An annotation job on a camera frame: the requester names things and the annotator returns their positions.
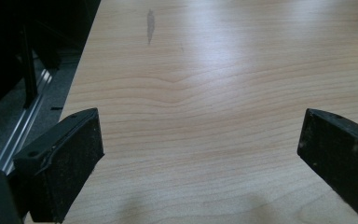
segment screw hole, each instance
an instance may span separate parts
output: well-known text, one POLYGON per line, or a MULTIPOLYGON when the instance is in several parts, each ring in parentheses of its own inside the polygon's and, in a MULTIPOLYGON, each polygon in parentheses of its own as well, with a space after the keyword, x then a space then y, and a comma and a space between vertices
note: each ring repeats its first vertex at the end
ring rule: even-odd
POLYGON ((37 151, 31 151, 31 152, 28 153, 28 156, 29 157, 35 157, 35 156, 37 156, 37 154, 39 154, 37 151))

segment dark mark on table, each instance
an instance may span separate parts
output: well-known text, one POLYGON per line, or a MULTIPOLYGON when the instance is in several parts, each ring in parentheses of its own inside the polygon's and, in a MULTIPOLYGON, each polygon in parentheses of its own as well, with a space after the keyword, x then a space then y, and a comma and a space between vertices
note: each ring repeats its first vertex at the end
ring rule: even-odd
POLYGON ((149 9, 149 13, 147 14, 147 38, 149 40, 148 43, 149 46, 152 41, 154 27, 155 27, 155 20, 154 20, 153 11, 149 9))

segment dark background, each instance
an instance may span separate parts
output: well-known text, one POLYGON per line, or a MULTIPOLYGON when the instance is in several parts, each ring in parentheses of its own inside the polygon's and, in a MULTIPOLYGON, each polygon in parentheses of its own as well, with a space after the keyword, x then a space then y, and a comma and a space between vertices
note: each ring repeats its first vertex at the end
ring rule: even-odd
POLYGON ((100 0, 0 0, 0 99, 23 77, 22 24, 29 28, 36 57, 46 68, 59 68, 59 49, 81 54, 99 4, 100 0))

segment light wood tabletop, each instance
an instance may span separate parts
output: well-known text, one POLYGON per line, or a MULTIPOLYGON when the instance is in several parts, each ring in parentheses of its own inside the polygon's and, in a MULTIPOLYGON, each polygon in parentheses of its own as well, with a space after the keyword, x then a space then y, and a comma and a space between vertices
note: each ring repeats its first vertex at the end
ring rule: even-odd
POLYGON ((358 123, 358 0, 103 0, 62 117, 91 107, 64 223, 358 223, 296 154, 307 108, 358 123))

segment wooden table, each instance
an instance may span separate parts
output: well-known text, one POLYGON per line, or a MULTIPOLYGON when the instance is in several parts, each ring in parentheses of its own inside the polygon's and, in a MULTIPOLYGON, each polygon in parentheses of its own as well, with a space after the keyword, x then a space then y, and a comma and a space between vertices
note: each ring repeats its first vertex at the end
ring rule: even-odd
POLYGON ((306 108, 358 123, 358 1, 103 0, 62 117, 90 107, 64 223, 358 223, 296 154, 306 108))

